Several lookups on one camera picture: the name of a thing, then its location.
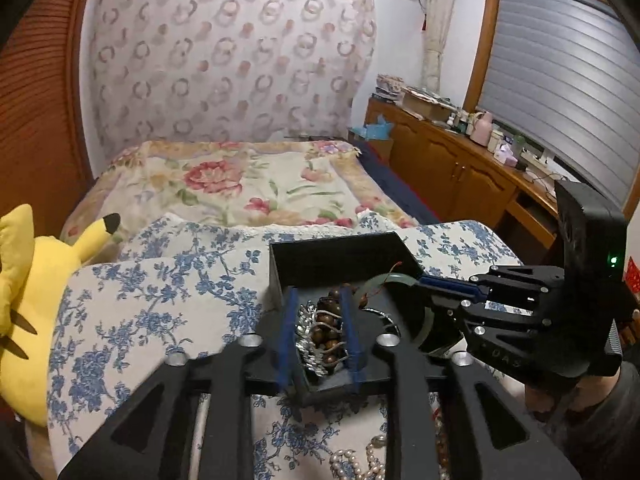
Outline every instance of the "plush toy tail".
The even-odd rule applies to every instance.
[[[22,204],[0,218],[0,336],[11,328],[11,304],[31,269],[33,247],[33,211]]]
[[[120,215],[111,213],[96,220],[80,235],[73,248],[82,263],[93,258],[120,227]]]

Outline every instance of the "pearl necklace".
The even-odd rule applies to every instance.
[[[385,465],[375,457],[375,449],[386,446],[386,436],[378,435],[371,439],[371,442],[367,444],[367,462],[369,463],[368,471],[363,471],[360,467],[360,463],[355,455],[354,449],[339,449],[331,455],[329,464],[335,474],[338,475],[339,480],[350,480],[344,470],[344,462],[348,462],[353,469],[354,480],[385,480]]]

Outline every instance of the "beige curtain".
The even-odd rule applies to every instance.
[[[92,94],[107,158],[150,139],[341,135],[373,0],[98,0]]]
[[[440,91],[440,64],[447,41],[454,0],[427,0],[427,30],[423,40],[422,85]]]

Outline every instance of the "black ear tip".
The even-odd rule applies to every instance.
[[[102,218],[104,220],[104,228],[112,235],[120,227],[120,215],[118,213],[110,213]]]

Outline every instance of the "gray roller blind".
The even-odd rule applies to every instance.
[[[596,0],[500,0],[479,107],[623,205],[640,153],[640,52]]]

